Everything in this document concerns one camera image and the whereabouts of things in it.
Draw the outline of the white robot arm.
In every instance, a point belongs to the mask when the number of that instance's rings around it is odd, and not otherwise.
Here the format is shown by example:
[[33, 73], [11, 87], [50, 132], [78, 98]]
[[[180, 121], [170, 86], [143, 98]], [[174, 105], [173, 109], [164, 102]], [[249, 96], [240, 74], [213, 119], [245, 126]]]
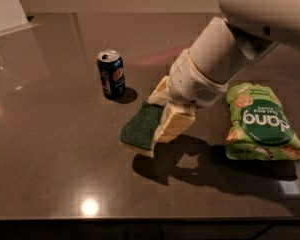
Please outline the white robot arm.
[[181, 52], [169, 75], [149, 97], [164, 107], [155, 131], [167, 143], [195, 120], [197, 107], [212, 106], [242, 69], [282, 43], [300, 50], [300, 0], [218, 0], [213, 18], [190, 48]]

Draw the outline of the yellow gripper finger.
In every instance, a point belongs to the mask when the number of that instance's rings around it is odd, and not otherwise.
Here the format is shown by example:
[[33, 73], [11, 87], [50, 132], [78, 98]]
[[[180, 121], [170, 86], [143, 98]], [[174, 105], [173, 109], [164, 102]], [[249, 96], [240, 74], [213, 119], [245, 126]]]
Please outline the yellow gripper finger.
[[154, 133], [154, 141], [169, 143], [195, 122], [195, 107], [168, 103]]
[[165, 106], [170, 100], [169, 77], [164, 76], [148, 98], [150, 104]]

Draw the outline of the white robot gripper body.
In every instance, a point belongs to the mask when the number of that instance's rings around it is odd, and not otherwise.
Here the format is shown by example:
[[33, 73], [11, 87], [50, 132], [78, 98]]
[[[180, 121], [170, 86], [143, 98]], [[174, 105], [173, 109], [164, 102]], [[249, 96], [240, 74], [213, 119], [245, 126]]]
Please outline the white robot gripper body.
[[178, 104], [208, 108], [227, 91], [228, 84], [218, 84], [204, 76], [184, 49], [169, 72], [169, 93]]

